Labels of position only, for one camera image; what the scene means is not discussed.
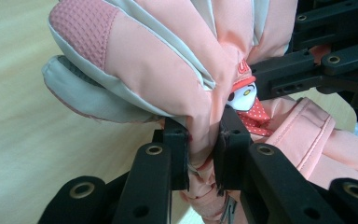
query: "wooden surface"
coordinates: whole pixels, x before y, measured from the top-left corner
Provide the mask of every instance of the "wooden surface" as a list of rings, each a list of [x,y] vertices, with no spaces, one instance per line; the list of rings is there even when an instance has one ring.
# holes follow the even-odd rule
[[[0,224],[36,223],[72,178],[109,182],[127,172],[136,149],[157,128],[85,119],[48,91],[41,67],[61,54],[47,26],[57,2],[0,0]],[[314,95],[338,111],[340,128],[352,129],[347,105],[335,95]],[[172,223],[200,223],[177,192],[173,206]]]

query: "pink mesh patch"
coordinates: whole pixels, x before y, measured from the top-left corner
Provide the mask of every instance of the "pink mesh patch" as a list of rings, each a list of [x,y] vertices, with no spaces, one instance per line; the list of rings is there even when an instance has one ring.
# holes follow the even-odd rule
[[[104,70],[107,40],[117,12],[102,0],[61,0],[49,21],[77,53]]]

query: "pink fabric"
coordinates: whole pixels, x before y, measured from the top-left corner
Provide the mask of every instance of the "pink fabric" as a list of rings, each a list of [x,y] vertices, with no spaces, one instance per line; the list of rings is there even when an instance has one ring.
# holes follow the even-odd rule
[[[310,181],[327,188],[333,178],[339,177],[358,179],[358,137],[334,130],[324,145],[323,155]]]
[[[220,197],[216,195],[216,188],[212,188],[205,195],[197,199],[191,199],[186,196],[185,199],[191,204],[194,210],[202,216],[204,221],[217,221],[224,211],[226,196]]]
[[[190,159],[194,166],[201,166],[214,143],[214,134],[209,134],[213,130],[210,105],[220,102],[223,106],[223,102],[213,103],[213,93],[202,88],[176,53],[121,12],[112,24],[106,60],[106,73],[119,77],[135,94],[167,113],[186,116],[193,139]],[[232,65],[227,74],[234,77],[235,71]]]
[[[217,40],[232,55],[247,61],[254,35],[251,0],[213,0]]]
[[[309,99],[302,100],[267,140],[280,148],[306,178],[310,176],[335,122]]]
[[[270,0],[268,16],[263,35],[258,46],[252,48],[248,64],[252,65],[271,57],[281,57],[290,41],[297,0]]]
[[[160,95],[153,99],[150,97],[150,100],[155,100],[163,108],[167,106],[165,106],[166,100],[162,99],[162,96],[172,99],[174,104],[183,108],[178,108],[179,110],[174,112],[187,116],[186,127],[193,139],[190,142],[190,161],[194,167],[200,167],[212,151],[217,136],[218,122],[222,117],[232,83],[235,78],[243,76],[238,71],[238,64],[243,59],[243,53],[238,49],[226,48],[225,45],[221,45],[188,0],[158,3],[137,1],[137,3],[178,35],[192,49],[204,67],[211,73],[215,82],[218,83],[214,90],[197,94],[193,94],[191,89],[199,87],[194,84],[184,85],[186,92],[178,94],[177,91],[174,91],[177,89],[178,82],[167,85],[167,83],[159,81],[159,85],[163,83],[162,85],[170,91],[165,91],[164,96]],[[243,33],[243,35],[252,35],[252,33]],[[180,82],[185,80],[183,75],[184,73],[181,73]],[[202,97],[207,97],[209,102],[200,102],[199,98]]]
[[[66,0],[53,8],[49,21],[80,55],[104,70],[109,24],[117,12],[104,1]]]

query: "wooden table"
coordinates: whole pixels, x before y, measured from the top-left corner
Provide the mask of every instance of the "wooden table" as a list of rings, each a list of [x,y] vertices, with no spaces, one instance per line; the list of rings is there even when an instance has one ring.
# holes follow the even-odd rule
[[[57,2],[0,0],[0,224],[36,223],[72,178],[109,182],[127,172],[158,127],[86,119],[48,91],[41,67],[61,54],[47,23]],[[354,113],[339,97],[309,95],[338,111],[340,128],[353,129]],[[172,223],[200,222],[177,192],[173,205]]]

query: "red polka dot tag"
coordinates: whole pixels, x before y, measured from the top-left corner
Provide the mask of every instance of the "red polka dot tag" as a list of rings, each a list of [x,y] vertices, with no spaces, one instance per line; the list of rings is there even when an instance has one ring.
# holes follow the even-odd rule
[[[257,97],[253,107],[249,111],[237,111],[237,114],[250,133],[262,136],[271,136],[273,134],[272,130],[264,128],[271,118],[266,114]]]

